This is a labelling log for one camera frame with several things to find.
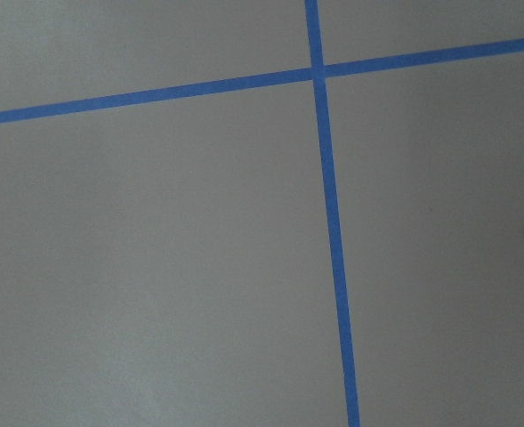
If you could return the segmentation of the blue tape line lengthwise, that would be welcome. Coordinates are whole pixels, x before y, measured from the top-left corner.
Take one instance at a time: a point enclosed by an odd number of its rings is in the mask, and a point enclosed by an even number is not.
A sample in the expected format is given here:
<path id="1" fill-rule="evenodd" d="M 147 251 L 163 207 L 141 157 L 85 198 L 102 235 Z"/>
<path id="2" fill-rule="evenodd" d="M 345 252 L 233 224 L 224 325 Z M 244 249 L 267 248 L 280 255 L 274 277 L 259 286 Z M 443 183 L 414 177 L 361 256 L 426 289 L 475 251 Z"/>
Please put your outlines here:
<path id="1" fill-rule="evenodd" d="M 349 426 L 360 426 L 357 373 L 351 333 L 350 304 L 345 276 L 343 239 L 326 87 L 326 66 L 320 31 L 318 3 L 316 1 L 306 1 L 304 10 L 309 41 L 310 68 L 318 129 L 327 232 L 335 289 L 347 423 Z"/>

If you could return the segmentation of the blue tape line crosswise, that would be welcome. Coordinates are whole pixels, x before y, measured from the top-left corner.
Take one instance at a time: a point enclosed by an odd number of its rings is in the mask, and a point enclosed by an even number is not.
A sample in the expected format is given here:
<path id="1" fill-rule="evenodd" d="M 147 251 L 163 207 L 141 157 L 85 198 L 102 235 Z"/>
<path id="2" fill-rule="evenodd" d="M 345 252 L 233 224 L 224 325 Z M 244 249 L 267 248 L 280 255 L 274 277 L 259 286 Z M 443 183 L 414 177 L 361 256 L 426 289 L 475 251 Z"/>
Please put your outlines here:
<path id="1" fill-rule="evenodd" d="M 412 68 L 518 52 L 524 52 L 524 38 L 328 64 L 324 67 L 324 77 L 345 77 L 390 69 Z M 76 101 L 58 102 L 22 109 L 9 109 L 0 111 L 0 124 L 192 98 L 216 93 L 229 93 L 274 85 L 290 85 L 293 83 L 308 82 L 313 78 L 313 75 L 314 72 L 311 68 L 297 68 L 246 77 L 233 77 L 189 85 L 157 88 L 134 93 L 121 93 Z"/>

